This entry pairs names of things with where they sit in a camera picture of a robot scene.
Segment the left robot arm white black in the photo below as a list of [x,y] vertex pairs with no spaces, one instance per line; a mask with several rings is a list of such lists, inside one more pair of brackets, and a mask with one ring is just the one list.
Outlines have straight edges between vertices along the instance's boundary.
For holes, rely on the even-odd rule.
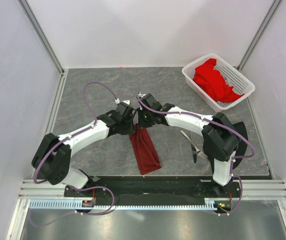
[[130,101],[125,100],[118,103],[115,110],[98,116],[95,121],[75,131],[59,136],[46,134],[31,161],[35,169],[34,178],[40,175],[51,185],[70,185],[82,197],[89,196],[93,185],[83,171],[70,166],[71,157],[96,141],[112,135],[135,133],[135,113]]

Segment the silver fork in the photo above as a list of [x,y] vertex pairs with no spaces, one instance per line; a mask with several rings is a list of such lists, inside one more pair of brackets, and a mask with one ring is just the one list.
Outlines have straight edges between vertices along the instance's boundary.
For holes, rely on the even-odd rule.
[[[188,140],[188,142],[191,144],[192,142],[191,142],[189,136],[183,130],[181,130],[180,132]],[[203,151],[201,151],[199,148],[196,147],[196,150],[197,150],[198,157],[203,158],[203,159],[208,158],[208,156]]]

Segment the dark red cloth napkin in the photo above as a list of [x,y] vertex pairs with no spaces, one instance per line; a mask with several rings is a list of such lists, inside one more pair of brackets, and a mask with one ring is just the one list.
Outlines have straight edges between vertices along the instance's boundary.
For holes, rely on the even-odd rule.
[[135,133],[130,135],[139,171],[142,175],[159,170],[161,163],[146,128],[134,125]]

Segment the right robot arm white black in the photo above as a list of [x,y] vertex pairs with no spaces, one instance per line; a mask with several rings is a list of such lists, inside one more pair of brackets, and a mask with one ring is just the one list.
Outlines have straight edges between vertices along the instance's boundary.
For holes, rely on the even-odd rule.
[[236,166],[235,156],[242,142],[239,133],[222,113],[203,115],[183,110],[173,104],[162,105],[150,93],[138,94],[139,125],[144,128],[153,125],[178,127],[194,132],[203,138],[203,152],[211,163],[213,173],[212,192],[223,197],[230,190],[232,170]]

